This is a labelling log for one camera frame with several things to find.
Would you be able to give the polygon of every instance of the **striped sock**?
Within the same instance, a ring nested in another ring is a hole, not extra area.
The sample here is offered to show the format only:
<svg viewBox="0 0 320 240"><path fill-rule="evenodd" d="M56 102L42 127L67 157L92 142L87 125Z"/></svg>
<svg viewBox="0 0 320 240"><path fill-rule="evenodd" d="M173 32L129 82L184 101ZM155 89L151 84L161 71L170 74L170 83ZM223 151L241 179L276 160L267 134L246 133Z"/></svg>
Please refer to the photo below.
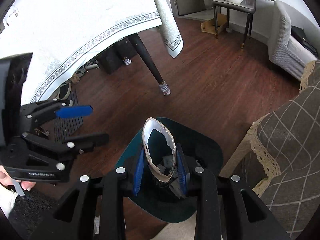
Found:
<svg viewBox="0 0 320 240"><path fill-rule="evenodd" d="M171 93L170 88L168 87L168 85L165 81L162 85L159 85L159 87L165 96L170 95L170 93Z"/></svg>
<svg viewBox="0 0 320 240"><path fill-rule="evenodd" d="M130 65L130 64L131 64L131 60L129 60L127 57L123 60L123 62L124 62L126 65Z"/></svg>

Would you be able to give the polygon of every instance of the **shoe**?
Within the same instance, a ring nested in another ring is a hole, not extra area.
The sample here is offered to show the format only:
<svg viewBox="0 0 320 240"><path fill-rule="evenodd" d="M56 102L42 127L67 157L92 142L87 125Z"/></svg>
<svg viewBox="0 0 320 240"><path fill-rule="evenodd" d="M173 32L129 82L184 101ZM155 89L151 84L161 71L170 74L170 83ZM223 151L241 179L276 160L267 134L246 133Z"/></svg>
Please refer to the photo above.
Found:
<svg viewBox="0 0 320 240"><path fill-rule="evenodd" d="M42 133L43 133L45 136L49 137L50 131L44 129L44 130L42 131Z"/></svg>
<svg viewBox="0 0 320 240"><path fill-rule="evenodd" d="M85 66L81 66L76 71L76 74L78 75L78 77L82 77L85 74L86 71L87 71L87 68Z"/></svg>
<svg viewBox="0 0 320 240"><path fill-rule="evenodd" d="M60 100L67 99L71 92L71 86L72 86L71 83L69 83L67 85L60 87L59 93L56 98Z"/></svg>

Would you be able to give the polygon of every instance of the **doormat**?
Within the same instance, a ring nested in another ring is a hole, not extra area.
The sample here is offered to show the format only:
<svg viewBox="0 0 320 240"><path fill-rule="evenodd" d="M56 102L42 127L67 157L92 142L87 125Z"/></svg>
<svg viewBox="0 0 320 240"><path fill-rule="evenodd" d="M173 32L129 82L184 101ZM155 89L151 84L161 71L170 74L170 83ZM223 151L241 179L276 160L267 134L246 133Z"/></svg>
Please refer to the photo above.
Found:
<svg viewBox="0 0 320 240"><path fill-rule="evenodd" d="M73 101L73 106L78 106L78 99L76 90L73 89L68 97L69 100ZM54 140L57 143L64 143L65 139L70 137L76 130L83 125L82 117L73 118L56 118L53 121L54 124Z"/></svg>

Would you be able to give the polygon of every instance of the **gray armchair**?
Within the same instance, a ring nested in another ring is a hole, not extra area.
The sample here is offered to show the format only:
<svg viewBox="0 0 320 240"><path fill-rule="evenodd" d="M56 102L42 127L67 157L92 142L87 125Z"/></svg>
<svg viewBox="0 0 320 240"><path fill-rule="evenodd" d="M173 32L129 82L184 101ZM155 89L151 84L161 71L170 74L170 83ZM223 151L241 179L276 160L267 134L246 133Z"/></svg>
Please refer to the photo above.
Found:
<svg viewBox="0 0 320 240"><path fill-rule="evenodd" d="M301 80L304 66L317 60L291 36L291 26L304 29L310 43L320 52L320 30L299 11L281 1L275 1L268 53L271 62Z"/></svg>

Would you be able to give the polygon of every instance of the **metal rivet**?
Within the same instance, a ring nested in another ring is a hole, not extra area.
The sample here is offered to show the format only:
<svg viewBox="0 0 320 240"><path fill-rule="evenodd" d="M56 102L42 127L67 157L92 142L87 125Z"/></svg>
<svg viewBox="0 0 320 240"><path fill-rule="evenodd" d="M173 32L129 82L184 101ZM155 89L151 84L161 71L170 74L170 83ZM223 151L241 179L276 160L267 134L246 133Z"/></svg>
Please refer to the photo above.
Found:
<svg viewBox="0 0 320 240"><path fill-rule="evenodd" d="M240 181L240 177L239 177L238 175L232 175L232 176L231 176L231 179L232 179L233 181L235 181L235 182Z"/></svg>
<svg viewBox="0 0 320 240"><path fill-rule="evenodd" d="M88 181L89 180L89 176L88 175L82 175L81 177L80 177L80 181L81 182L86 182L86 181Z"/></svg>
<svg viewBox="0 0 320 240"><path fill-rule="evenodd" d="M119 167L116 169L116 173L124 173L125 172L125 168L124 167Z"/></svg>
<svg viewBox="0 0 320 240"><path fill-rule="evenodd" d="M75 146L75 144L73 142L67 142L67 146L69 148L73 148Z"/></svg>
<svg viewBox="0 0 320 240"><path fill-rule="evenodd" d="M63 171L66 168L63 163L57 163L56 167L59 171Z"/></svg>
<svg viewBox="0 0 320 240"><path fill-rule="evenodd" d="M202 167L195 167L195 172L196 172L196 173L202 173L202 172L204 172L204 168L202 168Z"/></svg>

